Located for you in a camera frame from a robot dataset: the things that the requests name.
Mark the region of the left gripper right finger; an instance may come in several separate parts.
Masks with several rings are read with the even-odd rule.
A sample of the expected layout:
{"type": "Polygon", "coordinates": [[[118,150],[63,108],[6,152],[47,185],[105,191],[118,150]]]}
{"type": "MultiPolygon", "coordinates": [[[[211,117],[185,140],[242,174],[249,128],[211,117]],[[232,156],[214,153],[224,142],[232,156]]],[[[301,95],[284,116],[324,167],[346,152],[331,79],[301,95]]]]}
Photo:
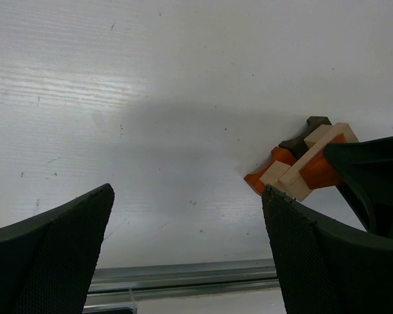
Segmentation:
{"type": "Polygon", "coordinates": [[[287,313],[393,313],[393,239],[343,224],[271,185],[262,204],[287,313]]]}

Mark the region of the long light wood block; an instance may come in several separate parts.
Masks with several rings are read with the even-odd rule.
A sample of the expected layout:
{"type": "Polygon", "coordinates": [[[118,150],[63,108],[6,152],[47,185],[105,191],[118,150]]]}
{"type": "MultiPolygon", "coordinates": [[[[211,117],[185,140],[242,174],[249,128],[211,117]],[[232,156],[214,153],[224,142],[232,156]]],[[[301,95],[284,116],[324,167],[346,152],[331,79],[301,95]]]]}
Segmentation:
{"type": "Polygon", "coordinates": [[[313,190],[345,183],[343,177],[324,156],[328,144],[357,143],[358,138],[347,123],[321,125],[304,138],[307,152],[278,180],[284,192],[303,201],[313,190]]]}

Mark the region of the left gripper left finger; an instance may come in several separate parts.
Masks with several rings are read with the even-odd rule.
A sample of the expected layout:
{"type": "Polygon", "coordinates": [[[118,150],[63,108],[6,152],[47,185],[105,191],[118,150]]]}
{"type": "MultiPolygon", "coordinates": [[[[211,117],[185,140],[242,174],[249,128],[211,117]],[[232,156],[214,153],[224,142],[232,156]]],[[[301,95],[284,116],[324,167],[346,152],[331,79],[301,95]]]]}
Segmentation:
{"type": "Polygon", "coordinates": [[[106,183],[0,228],[0,313],[82,313],[114,200],[106,183]]]}

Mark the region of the orange arch block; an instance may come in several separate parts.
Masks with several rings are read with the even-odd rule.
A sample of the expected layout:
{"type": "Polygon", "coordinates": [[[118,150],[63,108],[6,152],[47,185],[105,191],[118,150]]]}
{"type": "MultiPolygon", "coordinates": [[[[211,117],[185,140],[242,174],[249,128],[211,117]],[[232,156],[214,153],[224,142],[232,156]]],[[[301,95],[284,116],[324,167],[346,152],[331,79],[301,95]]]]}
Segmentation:
{"type": "Polygon", "coordinates": [[[283,190],[279,178],[296,162],[294,155],[285,148],[274,147],[268,164],[260,171],[249,173],[244,177],[245,182],[259,196],[265,186],[271,184],[283,190]]]}

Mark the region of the small light wood cube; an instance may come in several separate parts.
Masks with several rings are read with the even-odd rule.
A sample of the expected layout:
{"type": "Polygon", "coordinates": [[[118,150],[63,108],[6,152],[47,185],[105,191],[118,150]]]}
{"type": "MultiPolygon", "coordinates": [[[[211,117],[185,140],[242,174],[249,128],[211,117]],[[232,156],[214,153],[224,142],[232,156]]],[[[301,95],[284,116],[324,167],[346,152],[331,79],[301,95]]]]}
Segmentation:
{"type": "Polygon", "coordinates": [[[264,185],[269,184],[279,190],[284,190],[284,186],[280,182],[280,178],[290,167],[290,165],[280,162],[278,160],[274,161],[264,172],[264,174],[262,174],[259,180],[264,185]]]}

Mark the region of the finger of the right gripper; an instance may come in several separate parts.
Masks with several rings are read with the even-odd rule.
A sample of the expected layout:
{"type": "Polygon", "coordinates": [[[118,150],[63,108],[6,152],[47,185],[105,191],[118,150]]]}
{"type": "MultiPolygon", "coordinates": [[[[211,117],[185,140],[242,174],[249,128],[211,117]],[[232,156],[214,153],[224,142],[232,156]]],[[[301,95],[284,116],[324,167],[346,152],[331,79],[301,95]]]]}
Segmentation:
{"type": "Polygon", "coordinates": [[[393,136],[328,144],[324,156],[345,180],[338,190],[367,232],[393,239],[393,136]]]}

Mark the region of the orange triangular roof block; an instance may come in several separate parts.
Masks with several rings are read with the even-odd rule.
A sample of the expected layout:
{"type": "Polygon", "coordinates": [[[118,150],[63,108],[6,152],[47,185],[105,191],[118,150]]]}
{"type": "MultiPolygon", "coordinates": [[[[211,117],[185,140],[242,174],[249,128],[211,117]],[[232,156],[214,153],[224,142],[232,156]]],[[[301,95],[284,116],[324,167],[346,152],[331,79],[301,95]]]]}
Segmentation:
{"type": "Polygon", "coordinates": [[[298,172],[310,190],[325,188],[329,186],[339,186],[345,183],[342,175],[332,166],[324,156],[324,148],[328,144],[346,143],[343,133],[335,136],[302,166],[298,166],[298,172]]]}

